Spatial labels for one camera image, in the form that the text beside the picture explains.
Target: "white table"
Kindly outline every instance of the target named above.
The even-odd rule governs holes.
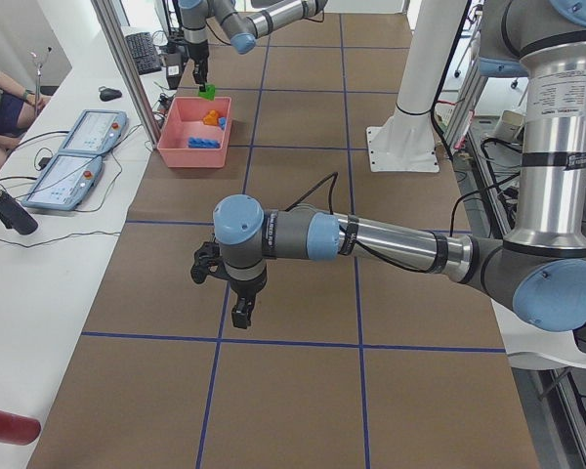
[[[123,110],[129,128],[140,120],[126,86],[100,33],[84,52],[83,61],[63,82],[25,139],[44,132],[69,130],[85,108]],[[150,102],[165,85],[164,70],[142,75]],[[100,86],[122,90],[121,99],[103,103]],[[0,171],[6,176],[37,176],[35,153],[47,147],[58,149],[64,135],[44,138],[18,149]],[[24,244],[45,241],[72,233],[122,230],[126,211],[133,200],[150,155],[143,127],[115,151],[123,173],[94,213],[57,213],[29,210],[38,230],[22,236],[6,230],[0,222],[0,237]],[[43,151],[39,157],[47,155]],[[105,169],[93,192],[78,207],[100,206],[106,188],[119,171],[108,156]],[[26,193],[24,180],[5,181],[12,196]],[[50,245],[23,249],[0,242],[0,409],[32,416],[45,422],[63,379],[82,326],[100,286],[117,241],[112,235],[73,237]],[[26,447],[0,444],[0,469],[25,467],[36,444]]]

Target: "black device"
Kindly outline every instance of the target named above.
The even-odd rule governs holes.
[[[160,60],[149,32],[136,32],[126,36],[126,43],[133,56],[139,75],[160,70]]]
[[[8,192],[0,189],[0,220],[7,229],[20,235],[30,235],[37,230],[37,222]]]
[[[180,52],[167,54],[165,56],[165,65],[167,66],[167,87],[170,90],[177,90],[185,71],[182,54]]]
[[[114,88],[106,88],[103,86],[100,88],[100,100],[101,101],[112,101],[116,100],[117,98],[121,98],[122,94],[121,91],[115,90]]]

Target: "keyboard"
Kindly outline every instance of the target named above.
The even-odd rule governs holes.
[[[152,73],[161,69],[156,48],[149,32],[137,32],[126,36],[128,49],[137,66],[139,75]]]

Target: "pink bin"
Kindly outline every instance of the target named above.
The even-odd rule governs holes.
[[[232,117],[231,98],[215,98],[214,101],[197,97],[174,98],[167,120],[158,141],[158,151],[170,168],[222,168],[230,140]],[[225,117],[224,130],[205,125],[202,119],[211,110]],[[191,149],[188,138],[217,140],[218,149]]]

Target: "blue joint cap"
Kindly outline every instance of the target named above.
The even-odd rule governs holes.
[[[313,216],[306,238],[306,250],[313,261],[331,261],[339,252],[339,220],[334,215]]]
[[[527,76],[527,70],[518,62],[500,61],[480,57],[480,73],[493,78],[517,78]]]
[[[204,0],[180,0],[178,2],[178,6],[183,10],[192,10],[193,8],[197,7],[200,3]]]
[[[586,323],[586,261],[564,259],[536,269],[513,298],[515,314],[540,329],[562,332]]]
[[[228,246],[247,241],[263,226],[263,207],[249,195],[231,195],[213,211],[215,238]]]
[[[549,0],[567,20],[586,27],[586,0]]]
[[[256,38],[249,32],[239,32],[230,39],[230,43],[239,54],[247,54],[256,46]]]

